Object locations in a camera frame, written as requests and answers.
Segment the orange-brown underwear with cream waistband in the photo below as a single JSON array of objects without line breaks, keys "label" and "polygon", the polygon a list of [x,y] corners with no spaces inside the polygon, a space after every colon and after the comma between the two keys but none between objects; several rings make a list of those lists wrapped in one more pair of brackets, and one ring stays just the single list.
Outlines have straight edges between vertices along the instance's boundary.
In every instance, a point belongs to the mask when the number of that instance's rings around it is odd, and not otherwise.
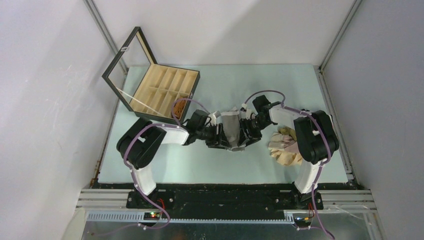
[{"label": "orange-brown underwear with cream waistband", "polygon": [[187,104],[187,100],[183,97],[178,98],[175,103],[173,104],[172,107],[172,115],[177,119],[180,120],[183,113],[184,113],[184,109],[186,107]]}]

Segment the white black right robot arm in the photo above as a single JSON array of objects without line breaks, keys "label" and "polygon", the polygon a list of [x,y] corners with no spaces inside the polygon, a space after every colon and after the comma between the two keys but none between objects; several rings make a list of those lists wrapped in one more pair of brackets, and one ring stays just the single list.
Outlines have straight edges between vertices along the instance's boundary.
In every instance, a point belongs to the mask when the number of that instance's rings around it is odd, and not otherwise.
[{"label": "white black right robot arm", "polygon": [[255,97],[252,116],[247,103],[241,105],[239,145],[247,147],[262,138],[261,131],[270,125],[284,125],[295,131],[298,150],[304,161],[294,181],[297,191],[291,194],[291,204],[304,209],[311,202],[310,192],[317,187],[322,168],[339,149],[340,143],[333,129],[333,120],[323,110],[310,112],[289,107],[281,102],[271,103],[263,92]]}]

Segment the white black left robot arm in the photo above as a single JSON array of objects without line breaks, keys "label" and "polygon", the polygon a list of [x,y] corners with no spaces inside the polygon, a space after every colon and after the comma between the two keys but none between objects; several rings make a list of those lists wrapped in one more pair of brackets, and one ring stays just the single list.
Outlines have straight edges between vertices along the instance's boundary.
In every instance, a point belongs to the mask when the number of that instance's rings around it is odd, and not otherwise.
[{"label": "white black left robot arm", "polygon": [[180,125],[153,123],[140,117],[118,140],[116,150],[129,168],[134,187],[140,192],[138,201],[145,208],[153,208],[158,194],[153,190],[156,182],[150,163],[161,145],[188,146],[196,140],[204,141],[208,148],[229,149],[230,143],[216,116],[203,110],[196,110],[191,118]]}]

